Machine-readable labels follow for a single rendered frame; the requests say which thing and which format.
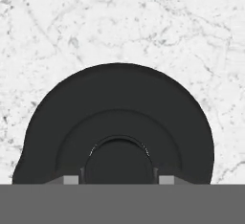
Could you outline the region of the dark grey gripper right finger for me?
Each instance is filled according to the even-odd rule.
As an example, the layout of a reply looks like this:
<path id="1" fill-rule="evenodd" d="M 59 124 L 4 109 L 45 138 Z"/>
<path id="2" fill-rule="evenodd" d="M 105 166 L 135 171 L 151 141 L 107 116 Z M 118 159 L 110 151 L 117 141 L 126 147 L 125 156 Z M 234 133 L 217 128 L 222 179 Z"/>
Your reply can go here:
<path id="1" fill-rule="evenodd" d="M 161 167 L 153 170 L 154 183 L 158 185 L 191 185 L 190 179 L 178 168 Z"/>

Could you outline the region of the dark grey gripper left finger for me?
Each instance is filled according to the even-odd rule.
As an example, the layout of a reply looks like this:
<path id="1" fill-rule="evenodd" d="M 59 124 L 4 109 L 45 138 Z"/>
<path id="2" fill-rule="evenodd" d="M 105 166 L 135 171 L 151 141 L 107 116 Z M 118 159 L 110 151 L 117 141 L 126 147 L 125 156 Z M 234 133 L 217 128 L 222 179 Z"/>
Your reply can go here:
<path id="1" fill-rule="evenodd" d="M 49 184 L 55 185 L 80 185 L 84 183 L 84 168 L 61 169 L 49 181 Z"/>

